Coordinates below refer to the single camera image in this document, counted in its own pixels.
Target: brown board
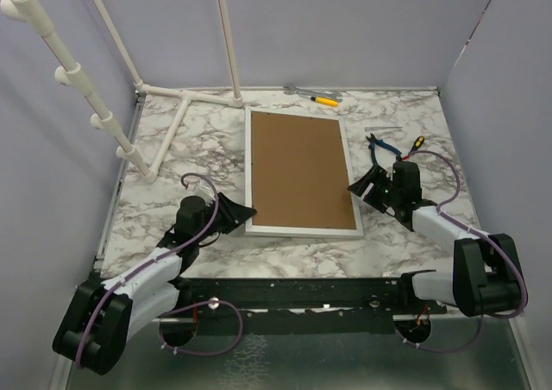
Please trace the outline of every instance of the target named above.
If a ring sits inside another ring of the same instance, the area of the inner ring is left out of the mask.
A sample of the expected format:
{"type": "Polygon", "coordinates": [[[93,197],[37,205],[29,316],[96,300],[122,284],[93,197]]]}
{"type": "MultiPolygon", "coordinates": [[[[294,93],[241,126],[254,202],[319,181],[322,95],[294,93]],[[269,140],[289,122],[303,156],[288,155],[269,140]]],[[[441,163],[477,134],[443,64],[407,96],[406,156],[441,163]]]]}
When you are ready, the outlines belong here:
{"type": "Polygon", "coordinates": [[[338,119],[251,110],[254,226],[357,230],[338,119]]]}

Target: purple cable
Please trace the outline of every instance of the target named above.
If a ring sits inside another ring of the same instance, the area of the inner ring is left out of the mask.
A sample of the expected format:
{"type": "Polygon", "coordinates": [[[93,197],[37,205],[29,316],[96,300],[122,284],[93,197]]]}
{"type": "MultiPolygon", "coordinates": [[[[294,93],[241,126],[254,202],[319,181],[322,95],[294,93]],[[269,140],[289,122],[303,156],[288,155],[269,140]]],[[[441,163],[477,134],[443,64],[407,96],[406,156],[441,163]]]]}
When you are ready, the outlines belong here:
{"type": "MultiPolygon", "coordinates": [[[[203,176],[202,174],[198,174],[198,173],[185,173],[182,175],[182,177],[180,178],[180,182],[182,183],[182,186],[184,186],[186,189],[188,188],[188,184],[184,182],[184,179],[186,177],[190,177],[190,176],[194,176],[194,177],[199,177],[200,179],[204,180],[210,187],[210,189],[213,191],[213,196],[215,197],[215,209],[213,210],[213,214],[211,215],[210,219],[209,219],[209,222],[207,222],[207,224],[204,226],[203,229],[201,229],[192,239],[190,239],[189,241],[186,241],[184,243],[182,243],[181,245],[177,246],[176,248],[173,248],[171,250],[168,250],[166,251],[165,253],[159,255],[157,257],[157,259],[164,259],[166,258],[167,256],[169,255],[172,255],[172,254],[176,254],[178,253],[181,249],[185,248],[186,246],[189,246],[190,244],[194,243],[197,239],[199,239],[206,231],[207,229],[213,224],[213,222],[215,222],[215,218],[216,218],[216,214],[218,213],[218,196],[217,196],[217,191],[216,191],[216,187],[215,185],[213,185],[213,183],[210,181],[210,179],[206,176],[203,176]]],[[[134,278],[138,273],[140,273],[141,271],[143,271],[144,269],[146,269],[147,267],[149,267],[150,265],[154,264],[155,261],[152,259],[152,260],[149,260],[149,261],[145,261],[143,262],[141,265],[139,265],[138,267],[135,268],[134,271],[132,271],[130,274],[128,274],[125,278],[124,278],[124,282],[127,282],[129,280],[131,280],[132,278],[134,278]]],[[[90,335],[90,332],[92,330],[92,326],[94,325],[94,322],[96,321],[96,318],[97,316],[99,315],[100,311],[102,310],[102,307],[104,306],[105,302],[109,299],[109,297],[116,291],[116,289],[121,286],[122,283],[121,281],[117,282],[114,286],[111,287],[111,289],[109,289],[105,295],[99,300],[99,302],[97,303],[96,305],[96,308],[94,309],[94,311],[92,312],[91,316],[90,316],[90,319],[88,320],[88,324],[86,325],[85,327],[85,331],[83,332],[83,336],[82,338],[80,339],[80,342],[78,343],[78,347],[77,347],[77,354],[75,355],[75,366],[79,369],[82,368],[82,365],[81,365],[81,358],[83,356],[83,352],[85,350],[85,345],[86,345],[86,342],[88,341],[88,336],[90,335]]]]}
{"type": "MultiPolygon", "coordinates": [[[[439,153],[436,153],[434,151],[418,150],[418,151],[413,151],[413,152],[408,153],[408,156],[410,157],[410,156],[415,155],[415,154],[432,154],[432,155],[438,157],[439,159],[441,159],[445,163],[447,163],[447,165],[452,170],[453,175],[455,176],[455,180],[456,180],[455,194],[453,196],[451,196],[450,198],[447,198],[446,200],[443,200],[440,204],[437,205],[437,207],[436,207],[437,214],[439,216],[442,216],[444,219],[448,220],[449,222],[451,222],[455,226],[461,228],[462,230],[465,230],[468,233],[473,233],[474,235],[480,237],[485,242],[487,242],[489,245],[491,245],[491,247],[494,250],[496,250],[496,252],[500,255],[500,257],[505,261],[506,266],[513,272],[514,276],[516,277],[516,281],[519,284],[519,289],[521,291],[521,302],[519,303],[519,307],[514,312],[512,312],[510,314],[488,314],[488,315],[490,315],[491,317],[504,318],[504,319],[514,318],[514,317],[518,316],[519,314],[521,314],[524,311],[525,306],[527,306],[528,295],[527,295],[527,286],[525,285],[524,278],[521,275],[521,273],[519,272],[519,270],[516,268],[514,263],[511,261],[511,259],[505,253],[505,251],[502,250],[502,248],[496,242],[494,242],[489,236],[487,236],[485,233],[481,232],[480,230],[477,230],[477,229],[474,229],[474,228],[468,226],[467,224],[465,224],[462,221],[450,216],[449,214],[445,213],[442,210],[442,207],[444,205],[449,204],[450,202],[455,200],[458,197],[458,194],[460,194],[460,187],[461,187],[460,174],[456,170],[455,165],[452,164],[452,162],[449,159],[447,159],[443,155],[441,155],[439,153]]],[[[425,347],[423,345],[419,345],[419,344],[413,343],[411,341],[408,341],[400,333],[400,331],[398,331],[397,329],[395,329],[395,331],[404,339],[405,343],[408,343],[409,345],[412,345],[412,346],[416,347],[417,349],[422,349],[422,350],[433,352],[433,353],[454,353],[454,352],[457,352],[457,351],[461,351],[463,349],[467,349],[468,347],[471,347],[475,342],[477,342],[477,340],[481,336],[481,332],[483,331],[483,315],[481,315],[480,326],[477,329],[477,332],[476,332],[474,338],[472,338],[468,343],[466,343],[466,344],[464,344],[464,345],[462,345],[458,348],[455,348],[455,349],[434,349],[434,348],[431,348],[431,347],[425,347]]]]}
{"type": "Polygon", "coordinates": [[[163,331],[161,330],[161,327],[159,327],[159,339],[163,342],[163,345],[161,346],[161,348],[164,349],[165,347],[167,347],[167,348],[171,349],[174,352],[175,355],[176,355],[176,353],[182,353],[182,354],[188,354],[188,355],[198,355],[200,357],[212,357],[212,356],[215,356],[215,355],[222,355],[222,354],[228,353],[229,351],[234,349],[234,347],[236,345],[238,345],[238,343],[240,342],[240,339],[242,338],[243,318],[242,318],[242,315],[240,313],[240,310],[238,310],[235,307],[235,305],[230,304],[230,302],[228,302],[228,301],[221,301],[221,300],[212,299],[212,300],[209,300],[209,301],[197,302],[196,304],[191,304],[191,305],[188,305],[188,306],[183,306],[182,308],[178,308],[178,310],[172,310],[172,311],[169,311],[169,312],[165,312],[161,316],[165,317],[165,316],[169,316],[169,315],[178,314],[180,312],[189,311],[193,308],[198,308],[199,306],[208,305],[208,304],[223,304],[223,305],[229,306],[230,308],[232,308],[232,310],[234,310],[235,315],[237,315],[237,317],[238,317],[238,323],[240,325],[239,328],[238,328],[238,333],[235,336],[234,342],[232,342],[225,349],[219,349],[218,351],[207,352],[207,353],[199,352],[199,351],[193,351],[193,350],[190,350],[190,349],[180,349],[178,347],[172,347],[172,346],[170,346],[169,344],[166,343],[165,338],[163,337],[163,331]]]}

